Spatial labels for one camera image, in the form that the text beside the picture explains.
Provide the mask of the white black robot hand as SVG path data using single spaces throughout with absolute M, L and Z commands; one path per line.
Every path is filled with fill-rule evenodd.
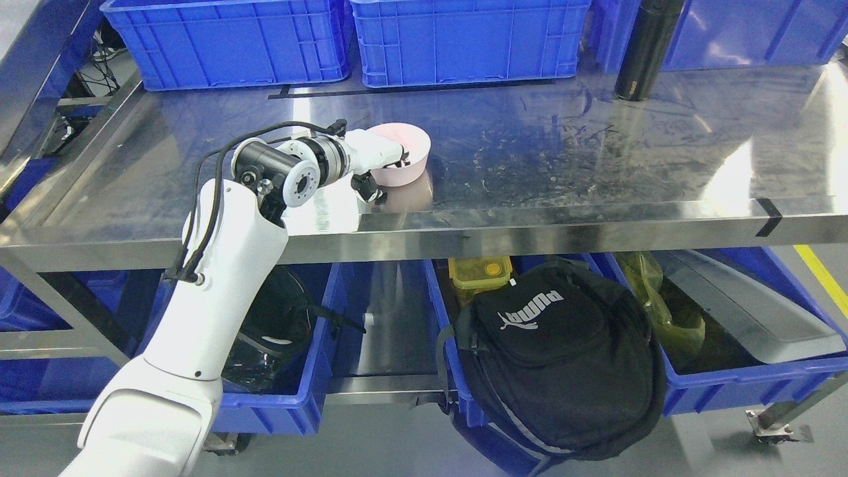
M 379 199 L 382 190 L 376 184 L 372 171 L 400 161 L 403 148 L 400 144 L 362 129 L 347 132 L 342 139 L 347 158 L 344 172 L 351 175 L 350 186 L 363 202 Z

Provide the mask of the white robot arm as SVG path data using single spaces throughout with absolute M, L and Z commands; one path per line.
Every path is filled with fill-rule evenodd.
M 170 301 L 145 350 L 95 399 L 64 476 L 185 476 L 220 410 L 222 371 L 264 280 L 284 253 L 280 214 L 267 218 L 258 186 L 297 207 L 348 172 L 347 121 L 282 121 L 212 151 L 215 173 L 196 184 L 182 245 L 166 279 Z

